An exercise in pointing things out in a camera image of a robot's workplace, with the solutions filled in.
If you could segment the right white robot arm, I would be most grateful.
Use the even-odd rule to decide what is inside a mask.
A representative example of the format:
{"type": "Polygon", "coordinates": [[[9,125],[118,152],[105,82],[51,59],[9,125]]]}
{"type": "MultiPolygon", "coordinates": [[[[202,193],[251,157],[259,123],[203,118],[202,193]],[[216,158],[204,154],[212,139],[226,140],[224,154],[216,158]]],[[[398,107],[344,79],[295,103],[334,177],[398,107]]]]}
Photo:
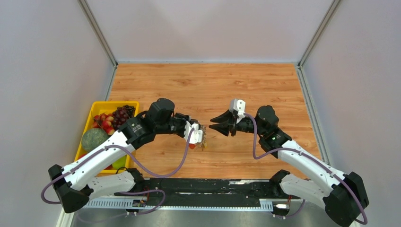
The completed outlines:
{"type": "Polygon", "coordinates": [[[225,136],[236,132],[253,133],[253,158],[273,155],[302,172],[308,179],[301,179],[288,171],[274,175],[270,184],[275,197],[285,194],[299,197],[322,208],[328,217],[341,227],[357,222],[368,223],[365,208],[369,205],[363,179],[355,172],[338,170],[303,149],[279,127],[279,118],[270,105],[261,106],[255,116],[245,108],[231,107],[212,118],[209,126],[225,136]]]}

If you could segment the keyring tool with keys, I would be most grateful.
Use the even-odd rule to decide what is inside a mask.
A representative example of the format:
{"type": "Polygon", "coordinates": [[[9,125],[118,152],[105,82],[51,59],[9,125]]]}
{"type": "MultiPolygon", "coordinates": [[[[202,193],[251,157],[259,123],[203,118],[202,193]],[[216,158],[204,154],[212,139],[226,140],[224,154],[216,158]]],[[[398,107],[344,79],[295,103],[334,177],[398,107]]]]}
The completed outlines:
{"type": "Polygon", "coordinates": [[[206,127],[198,123],[187,125],[185,140],[190,149],[204,149],[206,147],[206,127]]]}

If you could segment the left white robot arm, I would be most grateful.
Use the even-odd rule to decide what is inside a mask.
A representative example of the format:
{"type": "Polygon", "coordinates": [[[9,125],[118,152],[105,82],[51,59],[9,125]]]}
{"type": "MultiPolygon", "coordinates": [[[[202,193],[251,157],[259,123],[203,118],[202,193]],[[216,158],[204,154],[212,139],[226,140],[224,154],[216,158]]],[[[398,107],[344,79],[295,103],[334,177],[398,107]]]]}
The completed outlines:
{"type": "Polygon", "coordinates": [[[53,187],[59,199],[54,204],[60,204],[65,213],[73,213],[98,197],[114,193],[141,195],[145,184],[136,169],[103,177],[98,174],[119,158],[131,156],[159,134],[174,134],[185,139],[185,156],[190,147],[203,143],[204,126],[189,115],[175,113],[174,108],[171,100],[160,98],[150,105],[144,116],[129,118],[87,155],[64,167],[49,168],[51,182],[45,188],[53,187]]]}

